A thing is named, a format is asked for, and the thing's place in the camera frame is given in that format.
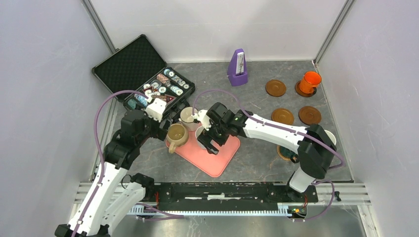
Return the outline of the white mug blue handle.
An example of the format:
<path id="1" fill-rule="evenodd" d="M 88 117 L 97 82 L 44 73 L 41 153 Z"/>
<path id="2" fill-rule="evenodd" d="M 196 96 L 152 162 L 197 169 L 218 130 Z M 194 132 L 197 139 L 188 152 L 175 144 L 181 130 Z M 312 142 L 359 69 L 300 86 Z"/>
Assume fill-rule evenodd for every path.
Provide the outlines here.
<path id="1" fill-rule="evenodd" d="M 202 125 L 195 131 L 195 137 L 198 145 L 202 149 L 207 149 L 207 145 L 209 143 L 208 131 Z"/>

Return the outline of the beige mug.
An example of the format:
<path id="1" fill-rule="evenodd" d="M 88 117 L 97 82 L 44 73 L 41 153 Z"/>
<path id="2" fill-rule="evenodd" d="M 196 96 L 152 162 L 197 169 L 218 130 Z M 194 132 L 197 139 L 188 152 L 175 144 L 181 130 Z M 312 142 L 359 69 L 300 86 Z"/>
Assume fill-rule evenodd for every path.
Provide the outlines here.
<path id="1" fill-rule="evenodd" d="M 168 152 L 173 154 L 175 149 L 187 143 L 189 132 L 187 128 L 179 123 L 174 123 L 168 128 L 166 140 L 169 144 Z"/>

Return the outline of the white ribbed black-rimmed mug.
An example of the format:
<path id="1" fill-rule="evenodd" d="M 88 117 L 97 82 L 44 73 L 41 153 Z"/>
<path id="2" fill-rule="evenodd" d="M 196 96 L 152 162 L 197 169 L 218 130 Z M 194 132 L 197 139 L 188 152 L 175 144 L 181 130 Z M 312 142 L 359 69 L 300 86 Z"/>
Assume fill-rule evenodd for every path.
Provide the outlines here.
<path id="1" fill-rule="evenodd" d="M 200 123 L 195 122 L 194 118 L 192 117 L 192 112 L 197 113 L 198 110 L 194 109 L 193 107 L 186 107 L 181 111 L 179 118 L 181 124 L 190 132 L 196 131 L 200 126 Z"/>

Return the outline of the brown wooden coaster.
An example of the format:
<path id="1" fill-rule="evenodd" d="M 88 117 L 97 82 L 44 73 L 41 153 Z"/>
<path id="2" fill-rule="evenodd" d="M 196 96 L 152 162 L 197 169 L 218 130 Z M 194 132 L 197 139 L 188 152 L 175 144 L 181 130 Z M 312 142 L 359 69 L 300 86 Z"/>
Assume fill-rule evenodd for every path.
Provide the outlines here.
<path id="1" fill-rule="evenodd" d="M 295 84 L 295 87 L 294 87 L 294 89 L 295 89 L 295 91 L 296 91 L 296 93 L 298 94 L 298 95 L 300 95 L 300 96 L 302 96 L 302 97 L 312 97 L 313 95 L 315 95 L 316 93 L 317 93 L 317 88 L 316 87 L 314 87 L 313 88 L 313 92 L 312 93 L 304 93 L 303 91 L 301 91 L 301 89 L 299 88 L 299 85 L 300 85 L 300 81 L 298 81 L 296 84 Z"/>
<path id="2" fill-rule="evenodd" d="M 286 85 L 277 79 L 268 81 L 265 85 L 265 91 L 267 94 L 273 97 L 281 97 L 286 93 Z"/>
<path id="3" fill-rule="evenodd" d="M 285 108 L 277 108 L 271 114 L 271 120 L 286 125 L 293 125 L 294 116 L 291 111 Z"/>
<path id="4" fill-rule="evenodd" d="M 304 106 L 298 111 L 300 121 L 306 125 L 319 124 L 322 115 L 319 110 L 311 106 Z"/>

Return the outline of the dark green mug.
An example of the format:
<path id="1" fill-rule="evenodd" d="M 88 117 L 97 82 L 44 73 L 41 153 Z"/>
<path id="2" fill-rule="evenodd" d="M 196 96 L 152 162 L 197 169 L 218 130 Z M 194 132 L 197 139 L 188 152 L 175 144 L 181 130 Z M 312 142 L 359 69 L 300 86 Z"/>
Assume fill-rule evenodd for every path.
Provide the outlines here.
<path id="1" fill-rule="evenodd" d="M 284 159 L 285 161 L 291 161 L 293 163 L 299 163 L 298 160 L 298 155 L 296 153 L 294 153 L 293 151 L 282 147 L 282 146 L 278 146 L 278 154 L 279 156 Z"/>

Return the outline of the orange mug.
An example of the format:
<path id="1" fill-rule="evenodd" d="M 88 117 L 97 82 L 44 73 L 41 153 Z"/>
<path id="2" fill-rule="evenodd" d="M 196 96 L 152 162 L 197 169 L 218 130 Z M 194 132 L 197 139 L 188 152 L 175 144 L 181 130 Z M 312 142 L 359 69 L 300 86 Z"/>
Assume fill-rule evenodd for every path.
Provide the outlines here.
<path id="1" fill-rule="evenodd" d="M 298 84 L 298 89 L 304 94 L 313 94 L 322 82 L 322 77 L 314 71 L 306 72 Z"/>

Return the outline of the woven rattan coaster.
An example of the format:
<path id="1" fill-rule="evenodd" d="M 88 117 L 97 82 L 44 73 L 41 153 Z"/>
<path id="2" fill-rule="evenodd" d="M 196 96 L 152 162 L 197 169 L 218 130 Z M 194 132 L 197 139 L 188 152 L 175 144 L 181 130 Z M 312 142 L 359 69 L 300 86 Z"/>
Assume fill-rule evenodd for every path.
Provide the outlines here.
<path id="1" fill-rule="evenodd" d="M 277 146 L 277 153 L 283 160 L 286 161 L 290 161 L 293 156 L 293 152 L 291 150 L 282 146 Z"/>

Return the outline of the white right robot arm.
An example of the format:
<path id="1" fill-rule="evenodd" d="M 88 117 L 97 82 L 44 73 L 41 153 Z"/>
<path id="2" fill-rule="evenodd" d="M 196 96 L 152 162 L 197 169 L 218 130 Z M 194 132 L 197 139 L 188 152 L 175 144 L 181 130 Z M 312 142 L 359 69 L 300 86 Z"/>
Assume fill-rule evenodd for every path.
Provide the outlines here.
<path id="1" fill-rule="evenodd" d="M 193 112 L 192 118 L 204 127 L 197 140 L 210 154 L 218 154 L 231 136 L 263 140 L 295 153 L 299 168 L 285 188 L 286 197 L 291 201 L 299 201 L 315 180 L 325 178 L 336 156 L 335 144 L 318 124 L 286 125 L 246 110 L 234 113 L 219 102 L 209 110 Z"/>

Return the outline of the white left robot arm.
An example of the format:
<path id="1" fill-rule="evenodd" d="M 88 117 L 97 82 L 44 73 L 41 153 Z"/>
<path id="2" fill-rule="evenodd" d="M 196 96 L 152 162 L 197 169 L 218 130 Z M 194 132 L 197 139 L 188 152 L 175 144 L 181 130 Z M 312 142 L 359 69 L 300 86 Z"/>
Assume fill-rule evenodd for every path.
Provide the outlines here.
<path id="1" fill-rule="evenodd" d="M 173 119 L 157 121 L 144 111 L 126 112 L 103 152 L 103 159 L 94 181 L 74 217 L 59 225 L 56 237 L 109 237 L 128 211 L 140 200 L 155 196 L 154 179 L 137 173 L 114 201 L 116 188 L 140 155 L 141 146 L 149 139 L 163 141 Z"/>

